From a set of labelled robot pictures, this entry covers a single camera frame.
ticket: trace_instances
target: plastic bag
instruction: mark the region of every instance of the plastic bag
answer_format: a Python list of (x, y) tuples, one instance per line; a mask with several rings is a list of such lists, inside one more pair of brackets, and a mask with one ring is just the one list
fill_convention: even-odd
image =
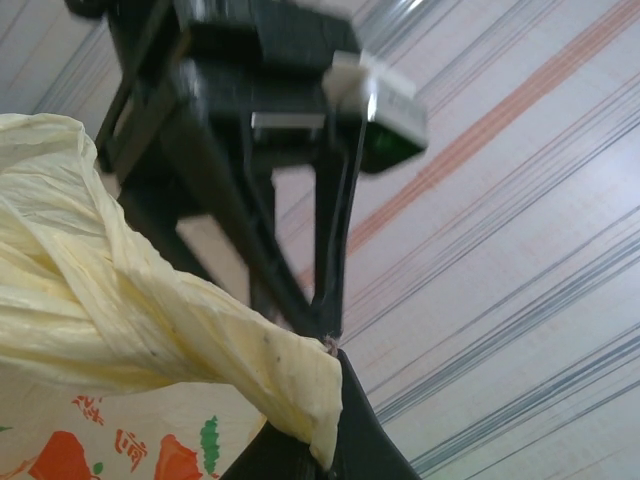
[[(320, 342), (173, 270), (126, 225), (95, 157), (70, 118), (0, 115), (0, 363), (65, 385), (62, 410), (71, 392), (228, 383), (328, 468), (339, 362)], [(0, 426), (10, 423), (1, 415)]]
[(100, 398), (13, 370), (0, 369), (1, 480), (217, 478), (261, 425), (229, 385)]

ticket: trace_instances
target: orange stripe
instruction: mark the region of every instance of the orange stripe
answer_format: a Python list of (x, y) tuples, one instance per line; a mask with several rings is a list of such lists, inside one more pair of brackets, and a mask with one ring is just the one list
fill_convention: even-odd
[[(454, 173), (542, 97), (571, 77), (623, 30), (631, 26), (639, 13), (638, 0), (618, 2), (545, 62), (493, 110), (436, 155), (433, 161), (391, 200), (357, 225), (349, 238), (349, 255), (365, 245), (423, 193)], [(300, 280), (303, 285), (309, 285), (313, 280), (313, 268), (308, 267), (304, 270)]]

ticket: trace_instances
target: white plastic piece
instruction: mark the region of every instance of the white plastic piece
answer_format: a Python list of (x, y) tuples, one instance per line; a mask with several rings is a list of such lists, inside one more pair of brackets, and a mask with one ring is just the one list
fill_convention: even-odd
[(323, 88), (329, 101), (338, 106), (367, 78), (382, 81), (410, 98), (413, 98), (417, 91), (413, 82), (366, 52), (361, 55), (336, 52), (333, 65), (324, 77)]

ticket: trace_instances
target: twisted bag handle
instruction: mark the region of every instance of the twisted bag handle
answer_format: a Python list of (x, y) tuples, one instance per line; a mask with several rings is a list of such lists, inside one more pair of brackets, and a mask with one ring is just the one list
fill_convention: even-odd
[(0, 362), (100, 394), (232, 384), (328, 469), (338, 360), (175, 271), (127, 226), (95, 159), (71, 118), (0, 115)]

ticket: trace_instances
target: orange print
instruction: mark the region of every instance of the orange print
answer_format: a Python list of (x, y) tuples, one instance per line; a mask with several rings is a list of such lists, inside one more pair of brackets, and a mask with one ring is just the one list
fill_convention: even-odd
[(116, 432), (116, 452), (126, 453), (131, 459), (131, 471), (133, 472), (140, 461), (147, 456), (147, 446), (144, 442), (138, 442), (133, 433), (118, 429)]
[(73, 402), (82, 411), (84, 418), (91, 420), (97, 424), (104, 425), (104, 419), (100, 416), (100, 410), (95, 403), (102, 402), (102, 398), (95, 399), (93, 397), (85, 397), (84, 395), (77, 396)]
[(166, 435), (160, 442), (160, 455), (153, 480), (200, 480), (201, 478), (196, 452), (184, 447), (175, 435)]
[(100, 480), (92, 475), (84, 448), (73, 433), (54, 432), (29, 470), (35, 480)]

